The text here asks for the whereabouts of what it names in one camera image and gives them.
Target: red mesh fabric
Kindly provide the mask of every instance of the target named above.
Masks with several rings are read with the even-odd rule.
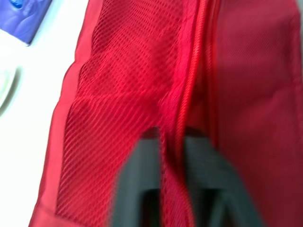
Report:
[[[108,224],[118,171],[139,136],[160,126],[172,140],[186,75],[184,70],[176,77],[180,30],[194,17],[184,19],[183,10],[182,0],[103,2],[66,122],[57,215],[90,227]],[[185,226],[181,186],[165,148],[162,195],[170,197],[163,201],[164,224]]]

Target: black plastic part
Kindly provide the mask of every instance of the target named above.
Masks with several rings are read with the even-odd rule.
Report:
[[[187,186],[197,227],[263,227],[236,171],[207,138],[185,138]],[[117,182],[111,227],[160,226],[157,139],[140,140]]]
[[[201,213],[205,207],[203,193],[206,189],[218,192],[217,207],[212,211],[212,215],[217,212],[218,216],[211,217],[212,225],[218,226],[215,220],[219,222],[223,217],[220,210],[226,209],[237,227],[264,226],[235,169],[207,138],[186,137],[185,165],[197,226],[205,223]]]
[[[159,191],[158,139],[140,140],[120,174],[111,227],[149,227],[157,219],[160,222]]]

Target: red fabric edge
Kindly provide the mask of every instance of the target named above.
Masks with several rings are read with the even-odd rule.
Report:
[[[76,96],[80,70],[90,56],[92,34],[102,5],[103,0],[89,0],[86,8],[84,22],[75,50],[75,61],[64,76],[61,96],[53,112],[45,166],[41,178],[38,200],[29,224],[30,227],[77,226],[62,221],[55,216],[62,167],[64,128],[69,109]]]

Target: zipper teeth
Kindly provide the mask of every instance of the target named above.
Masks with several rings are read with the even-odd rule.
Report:
[[[181,101],[180,111],[177,118],[176,125],[176,137],[175,137],[175,152],[176,161],[178,166],[182,166],[182,149],[183,149],[183,136],[185,131],[186,115],[188,112],[190,99],[194,89],[194,84],[197,75],[197,68],[199,65],[201,52],[202,52],[202,40],[203,33],[205,31],[205,19],[208,1],[201,1],[198,9],[196,30],[194,34],[193,53],[189,66],[188,78],[185,85],[183,98]]]
[[[188,112],[192,92],[194,89],[194,84],[196,81],[197,69],[200,62],[201,52],[202,52],[202,40],[203,33],[205,31],[205,20],[206,20],[206,10],[207,10],[208,1],[201,1],[198,8],[198,14],[196,19],[196,29],[194,34],[194,43],[193,43],[193,53],[190,62],[188,78],[185,85],[185,90],[183,94],[183,98],[181,100],[181,106],[179,115],[177,118],[176,125],[176,137],[175,137],[175,158],[178,166],[178,170],[180,173],[180,177],[182,181],[185,180],[184,169],[183,169],[183,136],[185,131],[185,123],[186,123],[186,115]],[[192,206],[190,202],[190,197],[187,189],[185,188],[185,184],[183,184],[181,197],[185,205],[185,212],[187,215],[187,226],[194,227],[195,219],[192,212]]]

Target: red nylon fabric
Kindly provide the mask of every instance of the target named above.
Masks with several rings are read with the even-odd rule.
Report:
[[[223,0],[217,25],[221,151],[265,223],[303,226],[300,13],[294,0]]]
[[[119,170],[153,126],[161,131],[162,224],[187,226],[186,187],[171,155],[197,10],[198,1],[89,1],[30,226],[108,226]],[[215,28],[218,145],[273,227],[303,226],[299,21],[293,0],[221,0]],[[205,120],[187,124],[207,133],[200,88],[188,116]]]

